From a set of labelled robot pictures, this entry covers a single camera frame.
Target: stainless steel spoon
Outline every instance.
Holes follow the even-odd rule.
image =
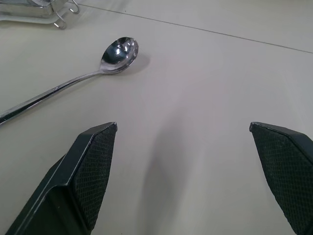
[[[53,97],[68,87],[97,75],[113,75],[127,69],[138,55],[138,43],[134,38],[123,37],[113,42],[101,58],[100,69],[96,72],[76,77],[55,88],[50,89],[22,104],[19,104],[0,115],[0,125],[21,115],[43,101]]]

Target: black plastic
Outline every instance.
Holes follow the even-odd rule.
[[[297,235],[313,234],[313,142],[293,130],[250,125],[268,186]]]
[[[81,133],[45,175],[7,235],[88,235],[108,184],[115,122]]]

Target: white table surface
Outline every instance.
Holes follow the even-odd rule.
[[[110,121],[118,132],[93,235],[294,234],[249,124],[313,137],[312,54],[85,6],[66,20],[64,31],[0,23],[0,112],[97,70],[119,37],[136,38],[139,56],[0,128],[1,234],[77,135]]]

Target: spoon bowl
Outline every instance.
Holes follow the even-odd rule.
[[[134,38],[117,39],[104,52],[99,71],[110,75],[122,72],[137,58],[138,49],[138,43]]]

